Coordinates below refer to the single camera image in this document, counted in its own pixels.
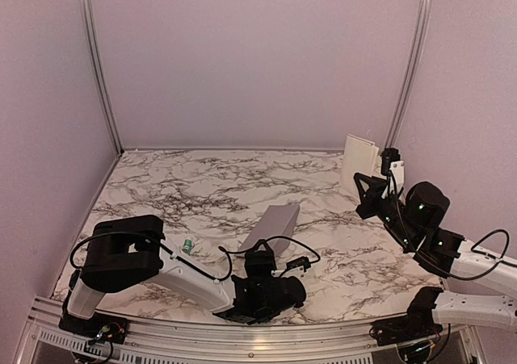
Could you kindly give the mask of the grey envelope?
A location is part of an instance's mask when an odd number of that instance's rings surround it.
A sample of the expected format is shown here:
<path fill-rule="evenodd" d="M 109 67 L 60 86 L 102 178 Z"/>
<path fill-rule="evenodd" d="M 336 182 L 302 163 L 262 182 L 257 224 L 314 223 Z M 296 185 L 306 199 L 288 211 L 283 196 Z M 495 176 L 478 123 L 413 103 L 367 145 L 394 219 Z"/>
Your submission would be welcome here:
<path fill-rule="evenodd" d="M 299 213 L 299 204 L 270 205 L 238 250 L 244 251 L 255 245 L 258 240 L 271 236 L 291 238 Z"/>

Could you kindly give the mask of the cream paper letter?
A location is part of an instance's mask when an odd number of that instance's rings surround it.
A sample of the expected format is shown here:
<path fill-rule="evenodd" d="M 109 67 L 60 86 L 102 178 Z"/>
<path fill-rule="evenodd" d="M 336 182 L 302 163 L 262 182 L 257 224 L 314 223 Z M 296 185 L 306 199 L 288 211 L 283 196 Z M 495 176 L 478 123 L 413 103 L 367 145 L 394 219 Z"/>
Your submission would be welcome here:
<path fill-rule="evenodd" d="M 359 193 L 354 181 L 356 173 L 372 176 L 379 148 L 373 141 L 347 135 L 342 162 L 341 187 L 358 199 Z"/>

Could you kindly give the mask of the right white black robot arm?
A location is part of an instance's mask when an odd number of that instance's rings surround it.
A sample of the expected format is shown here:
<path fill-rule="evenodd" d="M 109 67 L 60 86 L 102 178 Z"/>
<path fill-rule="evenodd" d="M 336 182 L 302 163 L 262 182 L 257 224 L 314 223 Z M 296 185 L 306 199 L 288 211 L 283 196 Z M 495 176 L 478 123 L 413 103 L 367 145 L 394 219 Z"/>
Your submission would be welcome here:
<path fill-rule="evenodd" d="M 412 254 L 425 271 L 441 278 L 476 282 L 496 292 L 466 295 L 424 287 L 401 318 L 400 330 L 406 337 L 419 337 L 434 324 L 516 330 L 516 261 L 441 228 L 450 200 L 437 186 L 419 182 L 401 201 L 394 180 L 357 173 L 354 182 L 359 192 L 359 217 L 379 218 L 403 252 Z"/>

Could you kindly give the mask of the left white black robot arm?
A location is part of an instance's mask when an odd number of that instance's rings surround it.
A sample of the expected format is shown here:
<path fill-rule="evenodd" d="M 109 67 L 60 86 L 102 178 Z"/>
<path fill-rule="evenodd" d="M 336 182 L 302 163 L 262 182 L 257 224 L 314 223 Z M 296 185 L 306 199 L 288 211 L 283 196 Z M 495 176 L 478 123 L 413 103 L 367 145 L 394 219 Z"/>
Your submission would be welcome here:
<path fill-rule="evenodd" d="M 86 258 L 74 266 L 63 313 L 86 336 L 102 328 L 96 309 L 107 294 L 150 282 L 203 306 L 214 316 L 239 324 L 260 324 L 306 300 L 301 276 L 313 261 L 299 257 L 283 270 L 267 239 L 241 252 L 246 275 L 218 274 L 166 243 L 164 223 L 155 215 L 104 221 L 75 251 Z"/>

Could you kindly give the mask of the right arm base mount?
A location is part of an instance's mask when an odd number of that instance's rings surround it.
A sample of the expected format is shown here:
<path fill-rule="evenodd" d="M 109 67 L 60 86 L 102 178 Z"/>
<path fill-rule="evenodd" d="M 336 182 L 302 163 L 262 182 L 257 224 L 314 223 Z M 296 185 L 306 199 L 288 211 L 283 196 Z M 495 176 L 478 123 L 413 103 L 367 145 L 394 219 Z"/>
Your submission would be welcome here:
<path fill-rule="evenodd" d="M 441 333 L 443 326 L 434 322 L 432 310 L 435 309 L 435 301 L 442 293 L 443 289 L 438 287 L 420 289 L 406 309 L 405 315 L 372 322 L 370 337 L 376 340 L 378 346 L 385 346 Z"/>

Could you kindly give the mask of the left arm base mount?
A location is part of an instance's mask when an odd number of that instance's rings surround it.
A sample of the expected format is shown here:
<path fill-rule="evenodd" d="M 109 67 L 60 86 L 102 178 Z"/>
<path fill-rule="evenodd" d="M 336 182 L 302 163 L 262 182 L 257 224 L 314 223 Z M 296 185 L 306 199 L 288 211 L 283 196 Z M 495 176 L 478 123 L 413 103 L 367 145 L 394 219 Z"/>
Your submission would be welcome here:
<path fill-rule="evenodd" d="M 107 363 L 113 358 L 115 344 L 125 343 L 129 321 L 123 317 L 98 312 L 88 320 L 66 313 L 61 316 L 58 326 L 61 330 L 87 338 L 86 347 L 82 349 L 85 354 L 92 354 L 93 348 L 107 345 L 108 352 L 100 354 L 98 360 L 99 363 Z"/>

